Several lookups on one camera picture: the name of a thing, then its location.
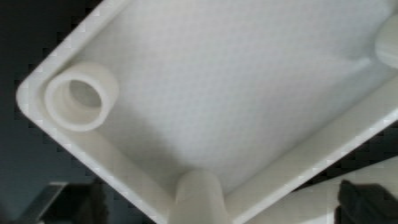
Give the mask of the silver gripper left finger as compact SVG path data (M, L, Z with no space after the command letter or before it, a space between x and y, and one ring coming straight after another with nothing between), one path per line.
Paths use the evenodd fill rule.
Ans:
M65 183L53 182L44 187L19 217L19 224L42 224L42 216L58 198Z

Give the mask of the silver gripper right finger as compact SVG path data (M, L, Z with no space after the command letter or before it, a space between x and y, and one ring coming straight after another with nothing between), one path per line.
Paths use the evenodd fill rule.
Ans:
M333 224L398 224L398 198L379 184L339 183Z

